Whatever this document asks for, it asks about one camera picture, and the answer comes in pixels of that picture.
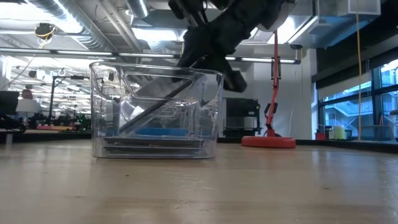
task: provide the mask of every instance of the exposed ductwork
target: exposed ductwork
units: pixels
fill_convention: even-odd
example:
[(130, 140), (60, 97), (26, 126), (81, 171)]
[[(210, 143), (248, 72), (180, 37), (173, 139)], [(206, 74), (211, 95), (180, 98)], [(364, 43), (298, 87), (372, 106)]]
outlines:
[(150, 6), (147, 0), (126, 0), (126, 2), (134, 18), (143, 19), (149, 15)]
[(111, 52), (116, 48), (95, 26), (93, 21), (71, 0), (26, 0), (58, 19), (57, 26), (64, 32), (82, 34), (73, 37), (88, 50)]

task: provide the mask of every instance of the table surface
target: table surface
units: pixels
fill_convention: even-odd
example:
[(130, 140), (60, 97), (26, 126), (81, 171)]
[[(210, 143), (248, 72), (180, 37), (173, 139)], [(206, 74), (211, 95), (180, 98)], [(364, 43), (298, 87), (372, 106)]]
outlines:
[(219, 144), (194, 161), (0, 145), (0, 223), (398, 223), (397, 171), (396, 155), (328, 147)]

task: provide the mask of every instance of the window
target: window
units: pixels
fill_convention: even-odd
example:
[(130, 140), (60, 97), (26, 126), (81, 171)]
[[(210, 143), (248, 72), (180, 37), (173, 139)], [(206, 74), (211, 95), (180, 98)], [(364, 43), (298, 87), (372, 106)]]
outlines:
[[(365, 82), (361, 85), (361, 93), (363, 92), (367, 92), (367, 91), (371, 91), (371, 87), (372, 87), (372, 82), (368, 81)], [(359, 93), (359, 85), (354, 86), (352, 88), (349, 88), (347, 90), (341, 91), (339, 93), (336, 93), (334, 95), (328, 96), (326, 98), (323, 99), (323, 101), (330, 101), (330, 100), (335, 100), (335, 99), (340, 99), (346, 96), (352, 96), (355, 94)]]
[(398, 59), (381, 66), (381, 84), (382, 87), (392, 86), (398, 84)]
[(382, 95), (383, 125), (390, 126), (394, 136), (398, 138), (398, 91), (391, 91)]
[[(358, 136), (359, 99), (334, 103), (325, 106), (325, 125), (344, 126)], [(361, 125), (373, 125), (373, 104), (371, 97), (362, 98)]]

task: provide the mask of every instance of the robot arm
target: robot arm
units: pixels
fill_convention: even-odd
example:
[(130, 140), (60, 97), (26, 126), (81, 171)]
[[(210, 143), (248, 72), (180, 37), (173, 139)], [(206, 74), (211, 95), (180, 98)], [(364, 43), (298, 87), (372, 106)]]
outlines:
[(207, 21), (203, 0), (169, 0), (178, 19), (189, 23), (184, 35), (185, 48), (179, 67), (203, 68), (224, 73), (224, 89), (243, 92), (246, 82), (239, 71), (233, 71), (225, 57), (235, 52), (242, 40), (258, 25), (270, 29), (288, 0), (211, 0), (225, 9), (216, 19)]

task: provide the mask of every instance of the ceiling pipe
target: ceiling pipe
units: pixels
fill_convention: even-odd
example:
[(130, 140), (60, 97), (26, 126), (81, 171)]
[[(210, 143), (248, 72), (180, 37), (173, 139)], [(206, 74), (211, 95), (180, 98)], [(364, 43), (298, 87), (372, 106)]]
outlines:
[(69, 29), (79, 29), (80, 34), (88, 36), (72, 37), (88, 50), (115, 51), (116, 48), (95, 26), (93, 21), (71, 0), (26, 0), (27, 3), (36, 6), (46, 13), (58, 19), (57, 26), (64, 32)]
[(137, 39), (137, 37), (134, 35), (131, 27), (127, 26), (126, 21), (120, 16), (118, 10), (115, 8), (113, 4), (109, 2), (109, 0), (100, 0), (104, 2), (104, 5), (106, 6), (107, 10), (118, 20), (119, 24), (123, 28), (123, 30), (126, 32), (126, 34), (129, 36), (129, 38), (132, 40), (134, 45), (137, 47), (137, 50), (142, 52), (141, 45)]
[(111, 21), (112, 25), (115, 27), (115, 29), (120, 33), (124, 41), (128, 44), (128, 46), (133, 50), (133, 51), (140, 51), (139, 47), (134, 44), (134, 42), (124, 33), (122, 28), (119, 26), (119, 24), (116, 22), (116, 20), (113, 18), (111, 13), (107, 10), (106, 6), (104, 5), (104, 2), (102, 0), (97, 0), (97, 5), (98, 7), (105, 13), (105, 16)]
[(143, 19), (149, 15), (150, 6), (147, 0), (126, 0), (126, 3), (134, 18)]

